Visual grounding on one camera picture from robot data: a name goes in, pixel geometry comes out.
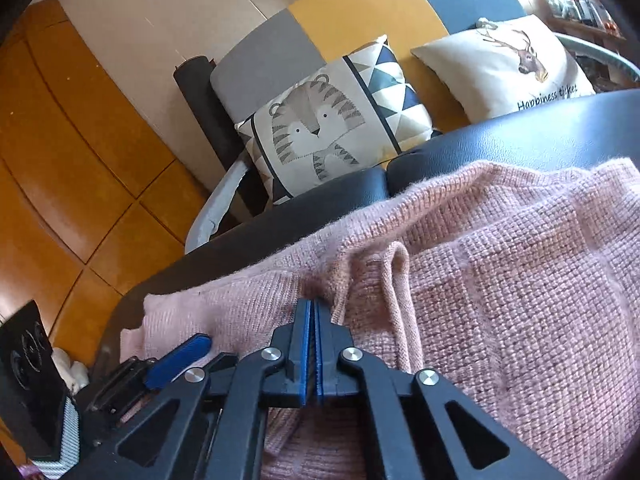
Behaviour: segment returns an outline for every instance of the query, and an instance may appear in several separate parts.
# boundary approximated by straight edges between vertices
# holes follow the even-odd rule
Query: gray textured fabric
[[[293,15],[281,10],[251,31],[215,67],[211,86],[239,123],[326,62]]]

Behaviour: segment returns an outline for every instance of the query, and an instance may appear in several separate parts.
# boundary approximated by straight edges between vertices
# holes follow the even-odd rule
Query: sofa
[[[182,94],[228,170],[231,182],[214,192],[216,199],[228,206],[237,187],[255,217],[189,251],[122,298],[98,348],[94,381],[118,364],[120,331],[140,325],[147,294],[168,294],[226,276],[412,183],[479,159],[540,171],[588,168],[619,156],[640,163],[640,90],[555,102],[469,124],[446,86],[410,49],[465,30],[479,16],[499,21],[523,16],[524,10],[517,0],[456,0],[455,5],[450,0],[299,0],[223,59],[195,57],[176,69]],[[267,194],[243,155],[234,124],[326,62],[380,34],[388,34],[406,78],[445,134],[402,153],[386,169],[378,165],[348,174],[265,210]],[[632,477],[640,462],[638,444],[630,447],[616,478]]]

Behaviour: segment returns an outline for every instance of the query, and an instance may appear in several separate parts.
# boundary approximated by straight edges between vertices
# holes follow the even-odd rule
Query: tiger print pillow
[[[431,138],[386,36],[293,85],[236,124],[274,204]]]

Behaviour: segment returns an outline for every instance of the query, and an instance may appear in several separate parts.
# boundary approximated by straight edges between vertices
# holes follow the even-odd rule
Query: pink knitted sweater
[[[356,211],[259,264],[145,299],[122,358],[195,332],[247,354],[322,296],[387,365],[432,365],[572,479],[640,426],[640,174],[476,162]],[[351,410],[273,410],[266,479],[364,476]]]

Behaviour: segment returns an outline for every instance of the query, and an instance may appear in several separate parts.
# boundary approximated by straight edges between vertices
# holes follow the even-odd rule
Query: black gripper frame
[[[356,408],[369,480],[565,479],[437,370],[389,369],[299,300],[268,348],[177,378],[63,480],[257,480],[268,408],[311,399]]]

